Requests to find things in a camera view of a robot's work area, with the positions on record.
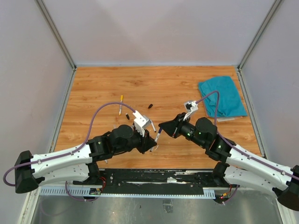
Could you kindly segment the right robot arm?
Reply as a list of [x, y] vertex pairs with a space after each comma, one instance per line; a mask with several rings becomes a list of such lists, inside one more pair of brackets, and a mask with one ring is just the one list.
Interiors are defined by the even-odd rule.
[[240, 185], [275, 197], [283, 206], [299, 209], [299, 167], [284, 166], [260, 157], [219, 134], [208, 118], [199, 118], [195, 125], [184, 118], [185, 113], [158, 126], [172, 138], [185, 137], [205, 150], [217, 161], [212, 182], [221, 187]]

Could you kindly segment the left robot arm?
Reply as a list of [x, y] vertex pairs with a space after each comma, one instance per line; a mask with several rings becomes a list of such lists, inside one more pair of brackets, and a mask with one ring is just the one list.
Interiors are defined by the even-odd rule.
[[91, 185], [100, 180], [97, 162], [137, 149], [145, 152], [156, 146], [148, 130], [143, 134], [128, 125], [73, 148], [49, 154], [23, 151], [15, 163], [15, 192], [23, 194], [53, 182], [75, 181]]

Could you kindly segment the yellow capped white marker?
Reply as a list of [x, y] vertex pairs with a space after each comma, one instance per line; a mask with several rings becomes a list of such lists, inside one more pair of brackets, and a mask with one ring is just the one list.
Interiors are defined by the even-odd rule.
[[123, 95], [121, 95], [120, 97], [120, 108], [119, 108], [119, 116], [121, 116], [121, 112], [122, 112], [122, 102], [123, 102]]

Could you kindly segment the purple gel pen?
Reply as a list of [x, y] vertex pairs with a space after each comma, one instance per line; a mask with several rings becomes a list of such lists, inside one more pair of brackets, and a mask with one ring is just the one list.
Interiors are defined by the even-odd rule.
[[158, 141], [161, 132], [162, 132], [162, 128], [159, 128], [158, 133], [157, 133], [156, 138], [155, 138], [155, 142]]

